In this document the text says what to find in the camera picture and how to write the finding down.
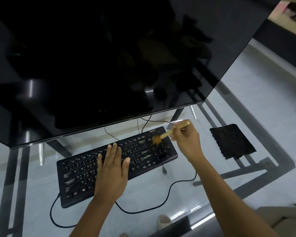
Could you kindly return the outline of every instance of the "forearm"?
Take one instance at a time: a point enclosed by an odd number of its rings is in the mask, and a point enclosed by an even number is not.
[[[192,165],[226,236],[278,236],[234,193],[203,154],[194,159]]]
[[[94,197],[69,237],[97,237],[113,204],[97,201]]]

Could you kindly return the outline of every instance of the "keyboard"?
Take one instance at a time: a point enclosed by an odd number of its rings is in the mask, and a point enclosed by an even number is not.
[[[146,131],[117,141],[122,148],[122,161],[130,157],[128,179],[133,179],[178,157],[178,154],[166,137],[158,145],[152,144],[154,135],[165,133],[164,127]],[[104,160],[107,145],[57,161],[60,201],[63,208],[70,207],[94,195],[97,178],[98,154]]]

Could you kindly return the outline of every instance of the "brush bristles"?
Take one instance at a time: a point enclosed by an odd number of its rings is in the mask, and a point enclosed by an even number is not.
[[[160,144],[162,142],[162,139],[160,138],[160,135],[156,135],[152,137],[152,144]]]

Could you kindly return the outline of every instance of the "white sneaker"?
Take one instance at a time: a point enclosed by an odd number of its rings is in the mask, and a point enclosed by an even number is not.
[[[166,215],[159,215],[157,219],[157,229],[161,230],[172,224],[172,220]]]
[[[122,234],[120,234],[118,237],[129,237],[129,235],[126,234],[126,233],[122,233]]]

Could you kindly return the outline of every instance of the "computer monitor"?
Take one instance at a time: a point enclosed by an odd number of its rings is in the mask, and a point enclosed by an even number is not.
[[[0,142],[203,102],[279,1],[0,4]]]

